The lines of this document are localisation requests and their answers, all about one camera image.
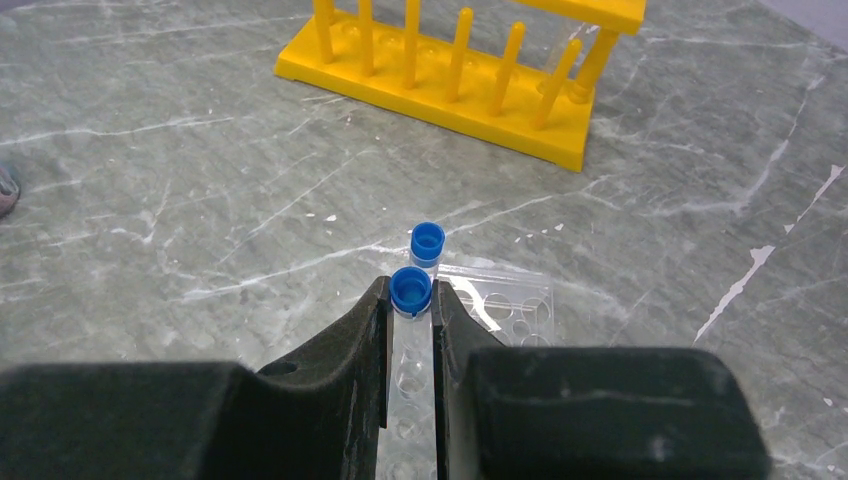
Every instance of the test tube rack peg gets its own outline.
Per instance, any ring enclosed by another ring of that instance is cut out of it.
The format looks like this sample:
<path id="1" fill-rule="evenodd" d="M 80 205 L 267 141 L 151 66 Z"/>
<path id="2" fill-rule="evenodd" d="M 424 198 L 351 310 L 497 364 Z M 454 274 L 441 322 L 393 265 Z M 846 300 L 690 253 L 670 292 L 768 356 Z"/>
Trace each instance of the test tube rack peg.
<path id="1" fill-rule="evenodd" d="M 405 24 L 313 0 L 313 17 L 280 52 L 274 73 L 550 161 L 583 168 L 595 85 L 620 33 L 636 34 L 647 0 L 515 0 L 600 26 L 598 39 L 569 72 L 583 45 L 572 40 L 549 75 L 517 63 L 525 26 L 512 26 L 503 57 L 468 48 L 474 13 L 457 18 L 451 44 L 419 33 L 421 0 L 406 0 Z"/>

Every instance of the shoe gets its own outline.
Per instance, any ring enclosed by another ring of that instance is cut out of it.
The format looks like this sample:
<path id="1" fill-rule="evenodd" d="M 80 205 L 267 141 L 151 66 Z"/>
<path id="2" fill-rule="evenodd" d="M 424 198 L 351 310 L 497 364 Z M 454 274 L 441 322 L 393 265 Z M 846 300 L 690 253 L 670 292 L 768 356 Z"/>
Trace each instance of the shoe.
<path id="1" fill-rule="evenodd" d="M 21 187 L 18 184 L 17 172 L 0 163 L 0 218 L 12 213 L 19 198 Z"/>

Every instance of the marble table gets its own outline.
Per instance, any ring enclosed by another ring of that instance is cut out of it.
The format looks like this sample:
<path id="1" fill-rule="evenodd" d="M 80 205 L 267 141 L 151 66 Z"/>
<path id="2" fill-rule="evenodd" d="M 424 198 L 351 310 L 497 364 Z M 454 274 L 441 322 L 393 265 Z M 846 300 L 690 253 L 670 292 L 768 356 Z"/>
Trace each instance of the marble table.
<path id="1" fill-rule="evenodd" d="M 375 2 L 400 22 L 401 2 Z M 472 0 L 472 46 L 522 19 Z M 427 0 L 448 38 L 460 3 Z M 271 74 L 289 0 L 0 13 L 0 358 L 239 359 L 299 345 L 440 222 L 447 261 L 553 278 L 563 345 L 677 345 L 736 373 L 775 478 L 848 472 L 848 56 L 755 1 L 653 0 L 600 82 L 586 169 Z"/>

